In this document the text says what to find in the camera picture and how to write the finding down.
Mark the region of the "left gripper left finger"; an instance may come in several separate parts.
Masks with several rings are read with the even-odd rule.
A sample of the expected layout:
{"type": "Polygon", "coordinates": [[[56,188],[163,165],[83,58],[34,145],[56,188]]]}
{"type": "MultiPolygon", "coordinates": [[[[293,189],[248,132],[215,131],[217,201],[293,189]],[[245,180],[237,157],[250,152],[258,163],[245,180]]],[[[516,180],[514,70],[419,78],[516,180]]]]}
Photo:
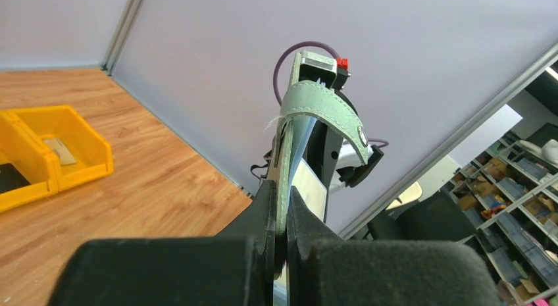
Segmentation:
{"type": "Polygon", "coordinates": [[[49,305],[272,305],[276,184],[215,236],[105,238],[69,258],[49,305]]]}

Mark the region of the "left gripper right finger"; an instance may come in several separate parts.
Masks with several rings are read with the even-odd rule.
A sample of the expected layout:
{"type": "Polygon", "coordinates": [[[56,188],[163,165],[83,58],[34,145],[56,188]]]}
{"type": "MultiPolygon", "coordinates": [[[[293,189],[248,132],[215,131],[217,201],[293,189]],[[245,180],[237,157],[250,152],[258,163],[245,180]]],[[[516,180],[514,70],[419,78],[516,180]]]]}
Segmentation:
{"type": "Polygon", "coordinates": [[[343,240],[292,188],[289,305],[499,305],[483,260],[453,242],[343,240]]]}

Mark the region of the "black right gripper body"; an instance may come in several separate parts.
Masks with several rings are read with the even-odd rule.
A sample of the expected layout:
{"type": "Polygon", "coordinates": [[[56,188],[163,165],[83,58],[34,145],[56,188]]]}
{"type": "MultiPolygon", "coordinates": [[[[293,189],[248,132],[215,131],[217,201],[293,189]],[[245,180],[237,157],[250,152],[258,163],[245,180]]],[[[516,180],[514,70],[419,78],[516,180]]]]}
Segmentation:
{"type": "Polygon", "coordinates": [[[384,152],[377,145],[368,146],[367,162],[362,163],[352,146],[343,145],[338,157],[339,181],[354,188],[368,177],[383,157],[384,152]]]}

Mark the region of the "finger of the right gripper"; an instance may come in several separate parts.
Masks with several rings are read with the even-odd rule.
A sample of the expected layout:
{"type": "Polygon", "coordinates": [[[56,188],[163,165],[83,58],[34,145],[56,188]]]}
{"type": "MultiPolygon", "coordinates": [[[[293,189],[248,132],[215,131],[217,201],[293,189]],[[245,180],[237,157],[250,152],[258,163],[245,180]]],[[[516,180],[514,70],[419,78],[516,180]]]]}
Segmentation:
{"type": "Polygon", "coordinates": [[[328,191],[336,170],[336,163],[343,138],[321,121],[316,121],[305,149],[305,161],[326,188],[324,219],[327,218],[328,191]]]}

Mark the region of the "green card holder wallet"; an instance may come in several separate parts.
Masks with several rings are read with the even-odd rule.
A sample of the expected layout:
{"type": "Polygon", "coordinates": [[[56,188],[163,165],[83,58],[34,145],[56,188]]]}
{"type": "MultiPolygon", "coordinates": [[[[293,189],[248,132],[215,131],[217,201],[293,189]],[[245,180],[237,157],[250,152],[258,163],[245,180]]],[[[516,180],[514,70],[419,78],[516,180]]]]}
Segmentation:
{"type": "Polygon", "coordinates": [[[276,184],[276,245],[274,256],[280,268],[274,275],[286,279],[287,302],[295,305],[302,296],[308,278],[303,274],[302,233],[310,224],[317,226],[321,236],[330,236],[325,226],[292,187],[293,174],[303,159],[310,133],[310,122],[319,120],[337,132],[356,150],[362,163],[367,162],[369,141],[357,111],[342,90],[328,89],[313,81],[299,81],[302,51],[309,51],[310,42],[289,49],[294,54],[290,84],[284,95],[277,95],[280,114],[271,151],[269,180],[276,184]]]}

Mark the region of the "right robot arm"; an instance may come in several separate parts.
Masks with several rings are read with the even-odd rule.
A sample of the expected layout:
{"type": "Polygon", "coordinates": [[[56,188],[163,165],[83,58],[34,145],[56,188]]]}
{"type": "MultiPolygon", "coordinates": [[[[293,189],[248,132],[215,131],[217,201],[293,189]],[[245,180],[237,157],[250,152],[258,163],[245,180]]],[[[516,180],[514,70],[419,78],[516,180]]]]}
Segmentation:
{"type": "Polygon", "coordinates": [[[344,188],[354,188],[367,178],[384,157],[382,147],[385,143],[368,145],[367,164],[364,165],[348,140],[325,123],[315,120],[310,122],[310,127],[303,160],[317,180],[328,189],[323,208],[317,213],[325,221],[330,196],[344,188]]]}

